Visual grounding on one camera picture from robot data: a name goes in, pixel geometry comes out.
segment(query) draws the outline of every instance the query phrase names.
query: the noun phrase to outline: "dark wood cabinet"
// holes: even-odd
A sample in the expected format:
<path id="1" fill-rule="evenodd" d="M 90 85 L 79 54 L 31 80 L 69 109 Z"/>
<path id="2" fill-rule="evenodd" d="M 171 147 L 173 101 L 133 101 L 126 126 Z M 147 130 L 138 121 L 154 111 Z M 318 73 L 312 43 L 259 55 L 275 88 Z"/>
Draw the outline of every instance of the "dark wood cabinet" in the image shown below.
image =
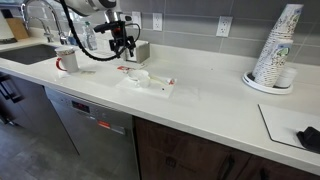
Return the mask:
<path id="1" fill-rule="evenodd" d="M 258 156 L 252 156 L 238 179 L 320 180 L 320 177 Z"/>
<path id="2" fill-rule="evenodd" d="M 250 155 L 135 118 L 142 180 L 236 179 Z"/>
<path id="3" fill-rule="evenodd" d="M 320 180 L 319 176 L 135 117 L 142 180 Z"/>

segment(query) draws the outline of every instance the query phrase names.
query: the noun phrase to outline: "faucet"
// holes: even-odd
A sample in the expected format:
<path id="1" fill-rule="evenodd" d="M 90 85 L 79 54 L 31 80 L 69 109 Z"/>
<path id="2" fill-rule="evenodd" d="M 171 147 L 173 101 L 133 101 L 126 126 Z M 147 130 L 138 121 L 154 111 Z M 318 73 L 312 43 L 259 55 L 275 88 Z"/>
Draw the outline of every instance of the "faucet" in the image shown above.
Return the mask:
<path id="1" fill-rule="evenodd" d="M 58 21 L 58 17 L 57 17 L 57 13 L 56 11 L 53 9 L 53 7 L 51 6 L 50 3 L 48 3 L 46 0 L 24 0 L 24 2 L 21 5 L 21 12 L 22 12 L 22 16 L 23 16 L 23 20 L 26 23 L 26 28 L 29 29 L 29 20 L 30 18 L 28 17 L 28 5 L 33 2 L 33 1 L 40 1 L 43 2 L 51 11 L 51 14 L 53 16 L 53 20 L 56 23 L 57 29 L 58 29 L 58 34 L 60 36 L 60 43 L 62 45 L 67 45 L 68 44 L 68 38 L 67 36 L 64 34 L 64 32 L 62 31 L 61 25 Z"/>
<path id="2" fill-rule="evenodd" d="M 43 22 L 40 18 L 33 17 L 33 16 L 30 16 L 30 17 L 28 18 L 28 21 L 26 22 L 26 26 L 28 26 L 28 23 L 30 22 L 30 19 L 39 20 L 39 21 L 41 22 L 41 24 L 42 24 L 43 29 L 44 29 L 44 34 L 43 34 L 43 36 L 44 36 L 44 37 L 47 37 L 48 43 L 54 42 L 54 41 L 53 41 L 53 37 L 54 37 L 54 36 L 53 36 L 53 34 L 51 34 L 51 32 L 50 32 L 49 26 L 46 26 L 46 25 L 44 24 L 44 22 Z"/>

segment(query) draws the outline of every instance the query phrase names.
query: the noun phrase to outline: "stack of paper cups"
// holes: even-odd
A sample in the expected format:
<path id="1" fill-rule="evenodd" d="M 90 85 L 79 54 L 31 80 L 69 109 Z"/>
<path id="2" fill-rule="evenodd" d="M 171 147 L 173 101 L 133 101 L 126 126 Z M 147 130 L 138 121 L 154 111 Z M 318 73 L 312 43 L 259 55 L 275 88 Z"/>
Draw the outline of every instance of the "stack of paper cups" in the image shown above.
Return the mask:
<path id="1" fill-rule="evenodd" d="M 288 4 L 286 6 L 272 29 L 265 46 L 263 47 L 259 60 L 252 72 L 254 77 L 257 76 L 258 72 L 263 67 L 264 62 L 268 61 L 268 58 L 272 57 L 270 54 L 273 52 L 275 42 L 278 39 L 292 39 L 302 8 L 302 4 Z"/>
<path id="2" fill-rule="evenodd" d="M 290 39 L 277 39 L 273 43 L 271 53 L 261 63 L 261 67 L 256 74 L 254 80 L 256 83 L 266 87 L 273 87 L 276 84 L 292 44 L 293 41 Z"/>

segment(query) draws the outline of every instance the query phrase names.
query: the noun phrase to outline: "wall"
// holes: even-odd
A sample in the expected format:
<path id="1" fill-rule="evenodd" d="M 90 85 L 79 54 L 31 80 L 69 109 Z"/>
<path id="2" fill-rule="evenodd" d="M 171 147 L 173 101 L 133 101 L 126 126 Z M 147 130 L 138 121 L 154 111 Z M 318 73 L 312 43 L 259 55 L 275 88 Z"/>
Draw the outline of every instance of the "wall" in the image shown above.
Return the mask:
<path id="1" fill-rule="evenodd" d="M 65 31 L 68 25 L 61 5 L 52 2 Z M 265 40 L 287 3 L 305 4 L 294 35 L 294 46 L 288 61 L 320 65 L 320 7 L 319 0 L 122 0 L 122 10 L 142 12 L 141 39 L 155 44 L 199 49 L 234 55 L 258 57 Z M 30 15 L 45 19 L 55 29 L 50 13 L 34 2 Z M 15 16 L 21 16 L 12 10 Z M 163 13 L 163 31 L 152 30 L 152 13 Z M 220 15 L 233 16 L 229 38 L 216 37 Z M 104 22 L 103 12 L 88 18 L 75 16 L 75 27 L 82 33 L 83 21 Z M 39 22 L 32 21 L 32 27 Z M 136 35 L 134 29 L 129 34 Z"/>

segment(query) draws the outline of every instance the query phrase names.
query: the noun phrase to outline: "cabinet door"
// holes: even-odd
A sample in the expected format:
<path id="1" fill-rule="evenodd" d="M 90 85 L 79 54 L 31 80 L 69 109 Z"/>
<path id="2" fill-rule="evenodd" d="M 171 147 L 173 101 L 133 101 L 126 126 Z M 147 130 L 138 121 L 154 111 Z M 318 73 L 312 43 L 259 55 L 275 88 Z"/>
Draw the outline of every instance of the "cabinet door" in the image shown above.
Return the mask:
<path id="1" fill-rule="evenodd" d="M 47 137 L 56 145 L 64 147 L 64 149 L 76 152 L 58 114 L 47 98 L 44 88 L 39 84 L 14 76 L 10 76 L 9 82 L 22 97 L 18 104 L 36 126 L 37 133 Z"/>
<path id="2" fill-rule="evenodd" d="M 232 180 L 250 155 L 135 118 L 142 180 Z"/>
<path id="3" fill-rule="evenodd" d="M 16 101 L 11 100 L 8 96 L 11 95 L 11 98 L 16 96 L 12 89 L 7 84 L 9 76 L 0 73 L 0 107 L 1 115 L 5 116 L 4 118 L 9 119 L 10 121 L 29 129 L 33 132 L 37 132 L 34 124 L 29 120 L 26 113 L 18 105 Z"/>
<path id="4" fill-rule="evenodd" d="M 274 162 L 252 156 L 242 171 L 239 180 L 320 180 L 319 176 Z"/>

